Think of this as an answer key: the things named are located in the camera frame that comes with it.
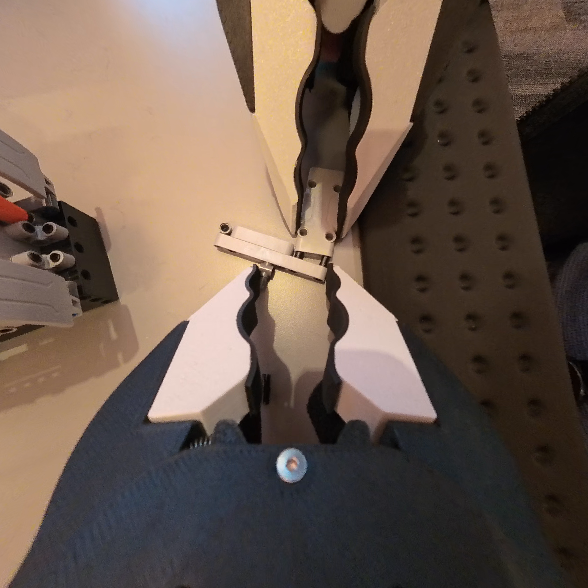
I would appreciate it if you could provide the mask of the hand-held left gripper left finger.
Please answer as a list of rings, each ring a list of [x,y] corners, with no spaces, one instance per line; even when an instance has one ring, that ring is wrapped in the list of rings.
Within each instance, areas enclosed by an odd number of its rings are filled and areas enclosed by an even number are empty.
[[[252,265],[188,319],[150,422],[195,421],[210,436],[220,421],[232,420],[248,441],[261,441],[262,374],[251,339],[260,291],[260,268]]]

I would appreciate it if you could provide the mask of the black perforated panel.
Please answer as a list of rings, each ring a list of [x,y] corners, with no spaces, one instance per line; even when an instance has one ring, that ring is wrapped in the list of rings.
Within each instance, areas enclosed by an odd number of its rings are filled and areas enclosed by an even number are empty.
[[[587,453],[488,1],[444,1],[413,127],[359,217],[364,285],[460,379],[587,587]]]

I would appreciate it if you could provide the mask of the grey orange toy brick vehicle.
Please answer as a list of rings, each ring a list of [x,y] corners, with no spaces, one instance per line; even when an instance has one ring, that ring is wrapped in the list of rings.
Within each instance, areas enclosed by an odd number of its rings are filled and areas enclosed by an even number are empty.
[[[1,341],[117,300],[98,221],[60,201],[38,158],[1,131]]]

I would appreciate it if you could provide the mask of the person's blue jeans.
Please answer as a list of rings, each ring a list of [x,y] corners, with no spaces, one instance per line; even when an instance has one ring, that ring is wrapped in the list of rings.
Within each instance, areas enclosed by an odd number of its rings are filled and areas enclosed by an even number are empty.
[[[566,355],[587,361],[587,242],[569,254],[555,279],[556,308]]]

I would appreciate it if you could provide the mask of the light grey toy beam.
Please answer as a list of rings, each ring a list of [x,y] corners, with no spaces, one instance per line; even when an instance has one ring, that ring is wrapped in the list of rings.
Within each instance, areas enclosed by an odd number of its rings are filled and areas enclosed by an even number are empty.
[[[290,241],[278,239],[243,226],[232,226],[230,235],[219,232],[214,246],[220,251],[240,256],[256,264],[269,262],[276,269],[303,277],[307,280],[324,283],[327,268],[307,259],[294,257],[295,247]]]

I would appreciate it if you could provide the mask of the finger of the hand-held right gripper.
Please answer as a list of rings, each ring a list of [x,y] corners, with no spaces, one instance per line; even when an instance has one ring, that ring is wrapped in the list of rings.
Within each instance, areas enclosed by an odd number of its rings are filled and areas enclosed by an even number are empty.
[[[412,126],[441,1],[375,1],[354,50],[357,121],[346,149],[341,230],[349,231]]]
[[[318,16],[311,1],[251,1],[252,120],[283,222],[298,230],[302,198],[303,87],[318,54]]]

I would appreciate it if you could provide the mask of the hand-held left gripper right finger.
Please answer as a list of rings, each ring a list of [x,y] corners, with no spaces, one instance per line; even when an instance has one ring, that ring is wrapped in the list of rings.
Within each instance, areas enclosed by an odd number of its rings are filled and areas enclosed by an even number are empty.
[[[310,396],[310,420],[322,444],[347,423],[363,422],[378,441],[389,422],[433,424],[430,400],[398,320],[340,266],[326,272],[329,349]]]

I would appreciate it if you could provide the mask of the person's black jacket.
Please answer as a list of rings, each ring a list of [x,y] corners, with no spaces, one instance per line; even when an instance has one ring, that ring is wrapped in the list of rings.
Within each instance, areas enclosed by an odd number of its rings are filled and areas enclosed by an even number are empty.
[[[518,121],[541,246],[551,261],[587,241],[587,71]]]

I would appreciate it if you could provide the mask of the grey toy panel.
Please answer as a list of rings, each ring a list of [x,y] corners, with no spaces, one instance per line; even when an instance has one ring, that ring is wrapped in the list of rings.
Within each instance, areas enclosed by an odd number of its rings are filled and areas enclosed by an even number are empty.
[[[295,242],[295,251],[305,257],[333,256],[342,182],[342,171],[313,167],[309,172]]]

